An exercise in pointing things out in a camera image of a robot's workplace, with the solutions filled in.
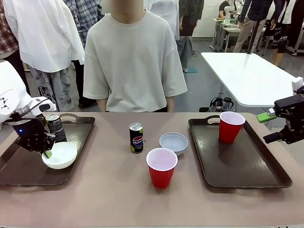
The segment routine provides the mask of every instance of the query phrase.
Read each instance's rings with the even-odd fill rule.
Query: wall
[[[212,18],[217,18],[219,15],[219,6],[223,0],[205,0],[204,10],[201,17],[201,20],[198,21],[198,25],[194,30],[194,37],[212,37],[214,33],[215,22],[212,21]],[[269,10],[267,18],[271,18],[274,10],[274,3]]]

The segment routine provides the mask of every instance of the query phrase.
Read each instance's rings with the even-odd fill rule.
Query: white bowl
[[[162,148],[167,148],[176,153],[177,156],[184,153],[188,146],[188,140],[179,133],[166,133],[160,138]]]
[[[42,161],[50,168],[55,170],[64,169],[70,166],[76,159],[77,147],[70,142],[55,143],[51,149],[52,156],[47,158],[42,154]]]

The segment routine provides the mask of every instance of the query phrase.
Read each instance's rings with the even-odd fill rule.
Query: soda can
[[[129,129],[131,151],[133,153],[143,152],[143,125],[141,123],[133,123]]]
[[[59,114],[55,113],[55,114],[47,115],[46,121],[51,133],[53,133],[56,136],[56,142],[67,141],[66,133],[65,130],[63,129],[63,125]]]

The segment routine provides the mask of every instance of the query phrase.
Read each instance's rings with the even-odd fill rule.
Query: red plastic cup
[[[234,112],[223,112],[219,117],[219,139],[224,143],[233,143],[245,123],[245,118]]]
[[[177,164],[177,155],[172,150],[156,148],[147,154],[147,163],[152,184],[162,189],[168,187]]]

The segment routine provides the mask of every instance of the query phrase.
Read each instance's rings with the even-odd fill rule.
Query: tray
[[[246,121],[233,144],[219,141],[219,123],[190,119],[189,126],[207,184],[216,188],[288,188],[292,180]]]
[[[61,114],[60,117],[71,116],[76,120],[62,123],[68,142],[77,146],[77,158],[95,122],[93,117],[79,117],[74,114]],[[60,185],[72,175],[76,161],[62,170],[54,170],[46,166],[41,154],[30,152],[13,143],[0,157],[0,185],[6,186],[44,186]]]

